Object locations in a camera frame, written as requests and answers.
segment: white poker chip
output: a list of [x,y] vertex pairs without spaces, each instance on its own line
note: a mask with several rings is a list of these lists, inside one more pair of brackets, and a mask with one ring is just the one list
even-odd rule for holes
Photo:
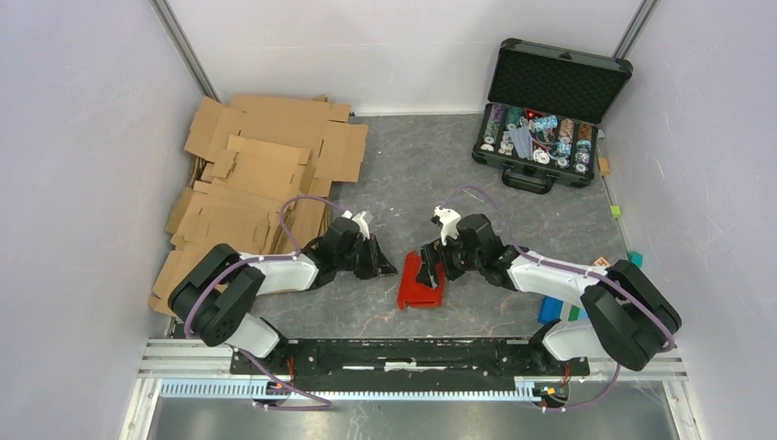
[[551,163],[551,157],[541,149],[535,149],[532,156],[534,157],[535,162],[540,162],[542,165]]

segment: black foam lining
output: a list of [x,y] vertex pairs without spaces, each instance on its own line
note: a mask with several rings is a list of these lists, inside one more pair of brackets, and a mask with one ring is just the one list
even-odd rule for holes
[[630,76],[502,48],[488,100],[598,124]]

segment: gray floor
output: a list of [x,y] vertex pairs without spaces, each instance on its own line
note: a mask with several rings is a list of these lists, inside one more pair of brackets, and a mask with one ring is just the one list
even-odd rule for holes
[[[626,249],[600,179],[584,189],[556,185],[549,194],[510,189],[497,170],[470,159],[479,115],[354,118],[369,124],[367,153],[358,183],[339,183],[332,196],[352,211],[375,216],[371,228],[400,270],[405,255],[439,236],[429,219],[453,189],[486,189],[507,213],[518,242],[547,257],[611,262]],[[461,193],[450,207],[462,215],[484,213],[508,241],[504,224],[474,193]],[[542,297],[490,286],[475,273],[449,283],[443,307],[397,308],[399,275],[357,280],[342,273],[318,291],[257,298],[253,313],[287,337],[528,336],[539,325]]]
[[[575,383],[572,399],[601,387]],[[149,439],[673,440],[671,420],[661,384],[649,383],[622,383],[595,406],[545,415],[521,402],[337,401],[330,412],[278,413],[249,401],[162,399]]]
[[[503,186],[497,170],[469,156],[480,116],[356,121],[370,125],[360,181],[335,185],[333,198],[375,216],[372,229],[397,268],[408,251],[438,236],[429,221],[433,207],[465,184],[499,201],[523,246],[581,263],[625,257],[601,180],[579,190],[557,186],[546,195]],[[462,215],[487,214],[507,241],[502,221],[479,196],[460,194],[450,206]],[[254,314],[288,337],[528,336],[539,327],[540,295],[503,291],[474,273],[450,283],[435,310],[400,312],[398,284],[399,276],[360,281],[340,274],[319,291],[259,297]],[[575,383],[573,402],[601,387]],[[544,416],[526,403],[338,401],[331,412],[266,413],[246,401],[163,399],[150,438],[663,440],[676,438],[671,420],[660,384],[620,383],[595,406]]]

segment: white wall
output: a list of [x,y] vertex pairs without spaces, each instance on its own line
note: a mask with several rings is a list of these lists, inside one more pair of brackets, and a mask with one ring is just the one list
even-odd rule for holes
[[200,94],[145,0],[3,2],[0,53],[0,438],[116,438]]
[[630,244],[684,319],[679,344],[713,439],[777,422],[777,6],[660,2],[607,118]]
[[330,94],[360,115],[482,111],[498,44],[611,55],[640,0],[171,0],[219,97]]

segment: white cable clip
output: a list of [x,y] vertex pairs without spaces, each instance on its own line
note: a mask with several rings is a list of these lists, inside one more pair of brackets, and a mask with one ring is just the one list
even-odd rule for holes
[[453,209],[435,206],[434,217],[438,219],[440,223],[440,227],[442,228],[440,231],[440,239],[443,242],[443,246],[445,246],[445,240],[448,237],[450,238],[459,237],[459,231],[458,229],[456,229],[456,225],[458,225],[459,220],[461,220],[461,215],[459,213],[457,213]]
[[351,220],[359,226],[362,236],[369,240],[369,222],[372,221],[372,214],[369,211],[362,211],[351,217]]

